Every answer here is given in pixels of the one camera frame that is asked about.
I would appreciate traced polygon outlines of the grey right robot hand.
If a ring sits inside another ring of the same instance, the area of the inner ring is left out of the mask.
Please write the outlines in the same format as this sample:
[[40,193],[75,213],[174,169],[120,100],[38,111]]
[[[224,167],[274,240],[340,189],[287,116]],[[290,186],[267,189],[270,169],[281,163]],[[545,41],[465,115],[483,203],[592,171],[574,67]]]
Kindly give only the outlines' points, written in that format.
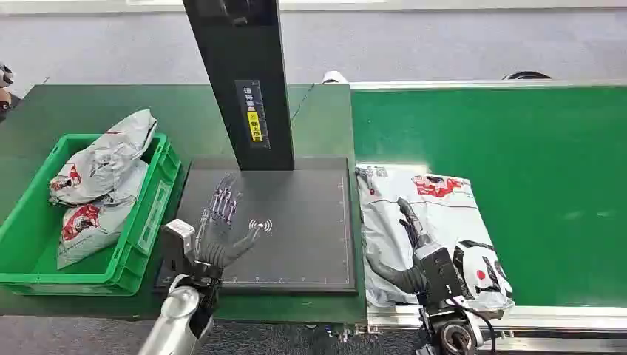
[[415,294],[419,303],[428,307],[440,306],[462,295],[461,282],[448,250],[427,232],[407,200],[399,198],[397,204],[404,215],[399,223],[407,232],[413,265],[405,270],[394,269],[386,266],[376,252],[367,255],[373,272],[401,291]]

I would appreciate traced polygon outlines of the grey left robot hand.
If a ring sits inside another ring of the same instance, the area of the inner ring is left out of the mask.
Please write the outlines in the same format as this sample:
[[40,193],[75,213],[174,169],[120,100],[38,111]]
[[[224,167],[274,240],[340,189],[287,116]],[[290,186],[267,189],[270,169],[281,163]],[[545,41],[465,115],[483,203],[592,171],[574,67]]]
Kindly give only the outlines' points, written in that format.
[[220,279],[226,267],[266,234],[264,225],[254,222],[245,227],[243,235],[231,237],[237,207],[243,195],[234,189],[235,181],[232,173],[224,176],[202,211],[193,247],[192,274],[197,279]]

